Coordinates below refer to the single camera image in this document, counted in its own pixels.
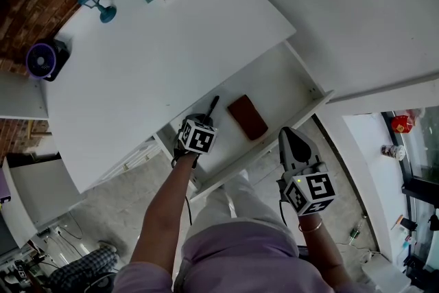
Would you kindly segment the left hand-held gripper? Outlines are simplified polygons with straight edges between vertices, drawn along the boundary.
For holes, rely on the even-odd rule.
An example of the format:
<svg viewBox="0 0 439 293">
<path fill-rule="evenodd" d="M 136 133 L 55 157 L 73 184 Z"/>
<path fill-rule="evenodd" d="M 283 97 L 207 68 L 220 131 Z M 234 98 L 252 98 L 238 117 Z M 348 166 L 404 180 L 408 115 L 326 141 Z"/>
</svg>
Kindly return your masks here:
<svg viewBox="0 0 439 293">
<path fill-rule="evenodd" d="M 209 154 L 217 137 L 213 119 L 202 113 L 187 115 L 173 141 L 173 167 L 186 154 L 196 154 L 192 168 L 195 168 L 202 154 Z"/>
</svg>

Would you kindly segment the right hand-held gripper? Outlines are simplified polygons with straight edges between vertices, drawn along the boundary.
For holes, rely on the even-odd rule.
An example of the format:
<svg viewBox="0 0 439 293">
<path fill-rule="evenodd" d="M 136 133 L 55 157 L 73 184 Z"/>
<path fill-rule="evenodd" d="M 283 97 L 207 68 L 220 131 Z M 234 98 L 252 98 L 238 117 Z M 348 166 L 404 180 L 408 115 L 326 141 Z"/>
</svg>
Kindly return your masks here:
<svg viewBox="0 0 439 293">
<path fill-rule="evenodd" d="M 289 203 L 297 216 L 324 211 L 336 197 L 336 185 L 326 164 L 320 162 L 316 144 L 302 132 L 282 127 L 278 146 L 285 170 L 277 181 L 281 202 Z M 296 172 L 292 168 L 304 169 Z"/>
</svg>

